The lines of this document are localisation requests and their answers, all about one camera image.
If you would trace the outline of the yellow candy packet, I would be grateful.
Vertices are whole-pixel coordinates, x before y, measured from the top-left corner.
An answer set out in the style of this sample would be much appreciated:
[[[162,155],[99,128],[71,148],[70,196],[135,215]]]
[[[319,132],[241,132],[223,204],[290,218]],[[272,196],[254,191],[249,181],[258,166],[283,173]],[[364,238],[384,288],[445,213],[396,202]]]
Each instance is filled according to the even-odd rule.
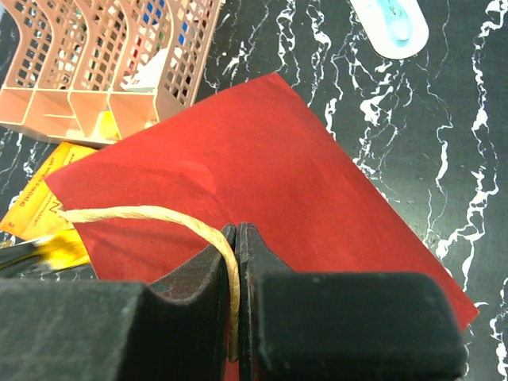
[[[90,257],[76,229],[67,229],[33,242],[40,262],[52,271],[90,263]]]

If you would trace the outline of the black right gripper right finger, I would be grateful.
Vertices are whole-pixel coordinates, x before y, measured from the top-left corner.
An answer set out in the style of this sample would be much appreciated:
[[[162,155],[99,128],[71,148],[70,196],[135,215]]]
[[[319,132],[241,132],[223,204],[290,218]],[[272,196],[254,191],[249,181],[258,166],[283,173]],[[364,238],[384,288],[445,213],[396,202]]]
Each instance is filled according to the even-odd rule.
[[[444,292],[418,273],[292,270],[237,228],[242,380],[455,380],[467,353]]]

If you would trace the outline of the blue white packaged item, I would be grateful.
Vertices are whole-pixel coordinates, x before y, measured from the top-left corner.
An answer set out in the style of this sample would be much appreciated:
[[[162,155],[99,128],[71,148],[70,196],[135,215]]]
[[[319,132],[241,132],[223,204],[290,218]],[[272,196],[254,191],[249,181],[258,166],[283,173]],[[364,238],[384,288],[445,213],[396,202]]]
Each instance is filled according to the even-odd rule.
[[[427,44],[429,27],[417,0],[351,1],[375,52],[389,60],[417,55]]]

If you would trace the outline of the peach plastic desk organizer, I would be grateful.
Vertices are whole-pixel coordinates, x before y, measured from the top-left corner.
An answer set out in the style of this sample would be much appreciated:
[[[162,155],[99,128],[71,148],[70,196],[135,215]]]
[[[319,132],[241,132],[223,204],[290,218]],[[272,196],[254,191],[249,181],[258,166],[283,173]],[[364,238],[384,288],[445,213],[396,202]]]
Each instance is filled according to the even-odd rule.
[[[195,102],[219,1],[4,1],[19,41],[1,87],[1,123],[46,141],[113,144]]]

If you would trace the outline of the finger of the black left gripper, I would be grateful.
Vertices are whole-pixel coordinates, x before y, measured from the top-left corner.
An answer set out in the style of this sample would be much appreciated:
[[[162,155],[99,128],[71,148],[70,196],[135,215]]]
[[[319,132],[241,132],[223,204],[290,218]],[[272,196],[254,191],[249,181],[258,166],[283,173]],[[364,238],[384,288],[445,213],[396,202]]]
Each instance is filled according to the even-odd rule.
[[[37,275],[50,272],[44,258],[44,243],[26,241],[1,249],[1,277],[20,278],[22,275]]]

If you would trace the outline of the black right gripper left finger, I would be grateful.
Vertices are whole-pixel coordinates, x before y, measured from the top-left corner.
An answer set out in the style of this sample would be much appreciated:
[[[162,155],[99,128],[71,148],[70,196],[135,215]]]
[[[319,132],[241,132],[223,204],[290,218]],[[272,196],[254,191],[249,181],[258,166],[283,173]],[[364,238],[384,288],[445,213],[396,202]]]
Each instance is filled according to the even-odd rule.
[[[222,380],[227,286],[213,246],[152,284],[1,277],[1,377]]]

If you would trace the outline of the orange snack packet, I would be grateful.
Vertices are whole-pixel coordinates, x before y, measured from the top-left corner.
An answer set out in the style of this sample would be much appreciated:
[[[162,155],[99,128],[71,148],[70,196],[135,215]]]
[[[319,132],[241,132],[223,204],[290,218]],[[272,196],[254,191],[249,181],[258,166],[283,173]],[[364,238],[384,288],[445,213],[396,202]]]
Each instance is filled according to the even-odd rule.
[[[53,172],[94,152],[94,148],[68,142],[58,145],[2,219],[1,231],[30,241],[71,229],[72,223],[58,215],[62,204],[49,190],[45,180]]]

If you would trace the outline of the red brown paper bag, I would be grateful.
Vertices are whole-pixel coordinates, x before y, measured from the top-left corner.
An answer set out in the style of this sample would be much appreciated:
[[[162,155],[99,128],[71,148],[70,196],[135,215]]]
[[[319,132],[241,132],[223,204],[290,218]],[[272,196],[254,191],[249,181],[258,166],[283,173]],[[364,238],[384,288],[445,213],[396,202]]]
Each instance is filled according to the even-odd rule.
[[[292,270],[418,273],[463,333],[469,297],[277,74],[224,90],[54,172],[65,210],[159,206],[254,225]]]

